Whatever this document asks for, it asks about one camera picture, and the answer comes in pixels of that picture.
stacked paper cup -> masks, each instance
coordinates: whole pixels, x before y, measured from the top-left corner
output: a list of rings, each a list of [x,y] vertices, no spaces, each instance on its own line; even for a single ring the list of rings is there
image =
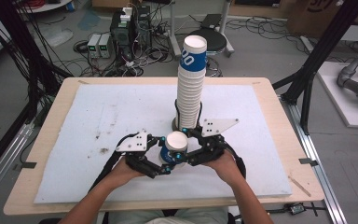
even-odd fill
[[[206,65],[205,38],[198,35],[186,37],[182,58],[178,67],[177,107],[175,125],[179,130],[192,129],[197,125],[200,99]]]

black stool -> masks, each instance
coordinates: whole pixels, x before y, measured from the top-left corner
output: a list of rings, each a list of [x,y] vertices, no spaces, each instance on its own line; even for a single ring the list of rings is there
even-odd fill
[[[209,57],[211,55],[216,55],[226,48],[227,40],[226,38],[220,34],[219,32],[216,32],[213,29],[200,29],[196,30],[190,33],[190,35],[199,35],[206,39],[207,42],[207,49],[206,49],[206,55],[207,55],[207,70],[215,71],[215,73],[209,75],[209,77],[221,77],[222,71],[219,69],[219,63],[217,60]],[[214,62],[216,64],[216,67],[211,67],[210,62]]]

blue paper cup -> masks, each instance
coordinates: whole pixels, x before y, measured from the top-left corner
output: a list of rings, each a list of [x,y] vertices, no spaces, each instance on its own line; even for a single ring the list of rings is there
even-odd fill
[[[183,44],[180,66],[187,72],[198,73],[206,67],[206,39],[190,35]]]

hand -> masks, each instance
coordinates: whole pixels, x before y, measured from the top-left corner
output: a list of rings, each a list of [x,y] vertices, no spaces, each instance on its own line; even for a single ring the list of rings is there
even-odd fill
[[[219,159],[205,162],[203,165],[214,169],[217,175],[219,175],[219,177],[230,186],[232,186],[236,181],[243,180],[241,172],[237,167],[237,163],[235,163],[231,153],[227,150],[225,150]]]
[[[130,180],[138,176],[143,176],[143,174],[132,170],[130,166],[127,165],[125,158],[121,157],[116,166],[112,169],[109,175],[102,180],[102,182],[108,188],[113,190],[127,184]]]

blue logo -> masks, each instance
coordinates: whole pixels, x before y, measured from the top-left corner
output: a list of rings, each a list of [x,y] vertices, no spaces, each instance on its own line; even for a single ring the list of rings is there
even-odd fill
[[[206,66],[206,51],[194,54],[183,49],[180,65],[189,72],[199,72]]]

